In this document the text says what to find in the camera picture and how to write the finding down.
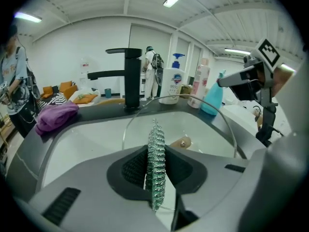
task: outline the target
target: purple towel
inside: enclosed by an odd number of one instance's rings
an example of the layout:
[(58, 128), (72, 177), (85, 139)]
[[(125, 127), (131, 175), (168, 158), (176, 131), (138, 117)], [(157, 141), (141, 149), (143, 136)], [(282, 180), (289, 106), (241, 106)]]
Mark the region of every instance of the purple towel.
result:
[(35, 126), (35, 131), (39, 135), (43, 135), (48, 131), (57, 129), (67, 122), (70, 117), (75, 115), (78, 108), (78, 105), (71, 101), (60, 106), (48, 105), (44, 107), (38, 116), (38, 123)]

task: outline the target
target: sink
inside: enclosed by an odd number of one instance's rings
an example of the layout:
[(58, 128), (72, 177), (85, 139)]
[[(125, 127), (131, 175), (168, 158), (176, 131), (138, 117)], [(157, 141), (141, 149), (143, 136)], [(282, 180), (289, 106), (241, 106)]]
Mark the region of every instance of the sink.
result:
[[(234, 155), (233, 146), (224, 137), (196, 116), (186, 112), (137, 117), (127, 130), (125, 148), (147, 144), (154, 118), (163, 129), (167, 145), (188, 136), (192, 144), (184, 150), (231, 158)], [(65, 131), (54, 145), (46, 166), (42, 188), (78, 163), (121, 150), (123, 133), (130, 120), (131, 118), (122, 118), (98, 121), (73, 126)], [(165, 198), (156, 216), (167, 229), (170, 229), (174, 216), (174, 211), (168, 209), (174, 208), (175, 198), (175, 188), (166, 176)]]

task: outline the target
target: orange cushion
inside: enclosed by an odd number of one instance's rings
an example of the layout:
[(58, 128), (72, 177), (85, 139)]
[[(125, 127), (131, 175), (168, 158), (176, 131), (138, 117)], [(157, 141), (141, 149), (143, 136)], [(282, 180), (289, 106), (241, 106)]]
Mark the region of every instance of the orange cushion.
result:
[(88, 104), (91, 102), (97, 95), (79, 95), (73, 103), (75, 104)]
[(42, 98), (46, 99), (54, 94), (52, 86), (44, 87)]
[(74, 92), (77, 91), (77, 86), (73, 85), (69, 88), (67, 88), (64, 92), (63, 95), (65, 96), (65, 98), (67, 98), (67, 100), (72, 96), (72, 94), (74, 94)]
[(65, 83), (61, 83), (61, 84), (60, 84), (59, 92), (60, 92), (60, 93), (63, 93), (67, 88), (69, 88), (69, 87), (71, 87), (71, 86), (72, 86), (72, 81), (65, 82)]

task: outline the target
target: blue bottle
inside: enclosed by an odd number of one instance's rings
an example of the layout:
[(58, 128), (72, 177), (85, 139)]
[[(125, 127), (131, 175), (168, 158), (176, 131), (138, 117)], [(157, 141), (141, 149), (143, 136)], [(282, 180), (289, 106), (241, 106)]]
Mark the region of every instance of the blue bottle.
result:
[[(219, 78), (222, 78), (224, 73), (225, 73), (225, 70), (220, 72)], [(220, 109), (221, 104), (222, 104), (222, 99), (223, 99), (223, 88), (219, 87), (218, 83), (215, 82), (215, 84), (212, 85), (211, 89), (208, 91), (207, 95), (205, 96), (204, 101), (210, 103), (211, 105), (213, 105), (217, 109)], [(217, 113), (218, 113), (217, 110), (215, 110), (214, 108), (212, 108), (209, 105), (206, 105), (205, 103), (202, 103), (201, 109), (204, 112), (206, 112), (210, 115), (214, 115), (214, 116), (216, 116)]]

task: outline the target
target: gray t-shirt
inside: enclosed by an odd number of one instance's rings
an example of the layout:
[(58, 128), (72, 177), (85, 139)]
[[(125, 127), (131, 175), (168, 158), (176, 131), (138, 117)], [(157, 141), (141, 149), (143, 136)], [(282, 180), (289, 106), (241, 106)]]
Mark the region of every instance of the gray t-shirt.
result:
[(26, 85), (27, 63), (23, 47), (19, 48), (16, 59), (16, 49), (8, 58), (4, 56), (0, 73), (0, 84), (7, 82), (10, 86), (15, 79), (22, 80), (11, 94), (11, 102), (7, 105), (9, 115), (17, 114), (29, 100), (29, 90)]

